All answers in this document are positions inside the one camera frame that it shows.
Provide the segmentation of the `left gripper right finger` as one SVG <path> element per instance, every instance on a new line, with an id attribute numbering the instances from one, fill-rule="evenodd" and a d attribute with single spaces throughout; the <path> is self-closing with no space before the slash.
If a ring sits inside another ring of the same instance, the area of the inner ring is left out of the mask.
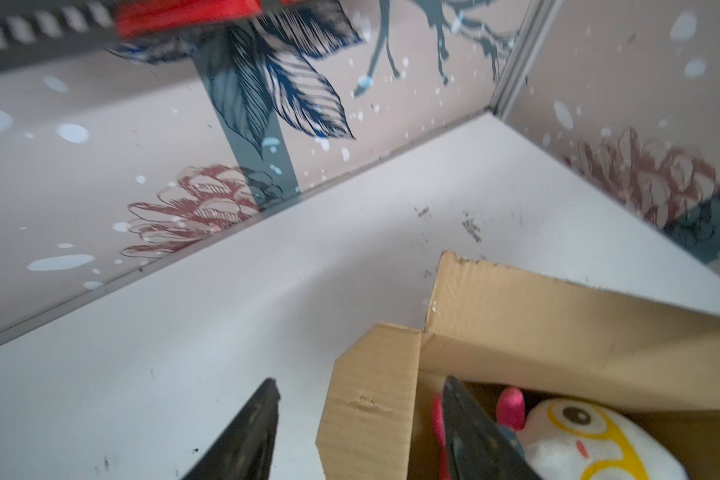
<path id="1" fill-rule="evenodd" d="M 540 479 L 464 384 L 453 376 L 445 380 L 441 410 L 451 479 Z"/>

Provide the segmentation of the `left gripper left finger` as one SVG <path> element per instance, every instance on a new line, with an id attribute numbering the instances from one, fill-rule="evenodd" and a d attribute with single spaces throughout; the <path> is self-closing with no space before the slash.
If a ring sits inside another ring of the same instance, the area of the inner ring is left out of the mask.
<path id="1" fill-rule="evenodd" d="M 280 394 L 265 379 L 183 480 L 267 480 L 270 475 Z"/>

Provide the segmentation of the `brown cardboard express box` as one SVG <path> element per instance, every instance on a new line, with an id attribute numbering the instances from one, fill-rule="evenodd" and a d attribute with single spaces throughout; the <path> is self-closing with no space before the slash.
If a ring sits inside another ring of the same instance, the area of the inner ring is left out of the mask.
<path id="1" fill-rule="evenodd" d="M 329 479 L 442 479 L 432 402 L 460 380 L 487 415 L 582 400 L 720 479 L 720 317 L 520 269 L 440 258 L 426 324 L 374 325 L 335 362 L 316 445 Z"/>

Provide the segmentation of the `pink blue plush toy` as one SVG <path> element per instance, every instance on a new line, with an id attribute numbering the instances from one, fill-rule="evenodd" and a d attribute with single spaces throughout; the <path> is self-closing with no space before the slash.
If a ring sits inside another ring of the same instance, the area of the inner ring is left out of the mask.
<path id="1" fill-rule="evenodd" d="M 451 479 L 444 452 L 441 393 L 432 402 L 439 476 Z M 582 400 L 549 398 L 532 409 L 524 393 L 505 388 L 489 416 L 540 479 L 685 479 L 682 464 L 623 415 Z"/>

